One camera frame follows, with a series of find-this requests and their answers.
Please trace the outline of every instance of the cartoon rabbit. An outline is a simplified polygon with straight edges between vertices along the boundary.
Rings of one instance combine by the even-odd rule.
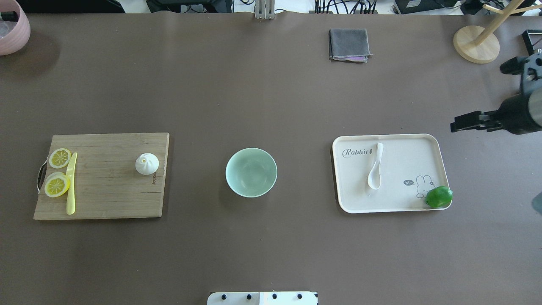
[[[429,175],[416,177],[416,183],[418,184],[418,186],[416,187],[416,189],[418,190],[418,194],[416,195],[416,197],[418,198],[426,197],[427,193],[429,193],[430,190],[435,188],[435,186],[433,185],[433,180],[431,180],[431,177]]]

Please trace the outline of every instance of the cloth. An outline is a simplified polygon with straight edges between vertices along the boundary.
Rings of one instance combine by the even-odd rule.
[[[366,29],[330,30],[330,59],[367,62],[370,55]]]

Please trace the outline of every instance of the lime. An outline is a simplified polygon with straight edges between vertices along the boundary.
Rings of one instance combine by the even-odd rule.
[[[69,159],[72,157],[72,153],[66,148],[59,148],[51,154],[49,157],[49,165],[52,168],[63,168],[68,165]]]
[[[63,173],[52,173],[45,181],[45,194],[49,197],[58,197],[69,188],[69,178]]]
[[[445,186],[439,186],[427,193],[425,203],[432,208],[443,207],[449,204],[454,197],[454,192]]]

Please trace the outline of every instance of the pink container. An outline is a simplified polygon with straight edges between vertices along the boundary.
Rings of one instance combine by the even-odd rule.
[[[16,11],[19,14],[17,25],[0,39],[0,55],[8,55],[20,50],[30,37],[30,23],[23,9],[15,0],[0,0],[0,11]]]

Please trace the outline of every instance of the cutting board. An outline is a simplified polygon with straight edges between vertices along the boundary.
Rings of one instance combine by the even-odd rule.
[[[58,148],[77,153],[75,165],[75,213],[66,214],[67,193],[51,198],[45,183],[37,198],[34,219],[108,219],[161,217],[167,168],[169,133],[55,135],[50,154]],[[136,171],[143,153],[158,157],[160,165],[151,175]],[[47,176],[66,167],[52,168]]]

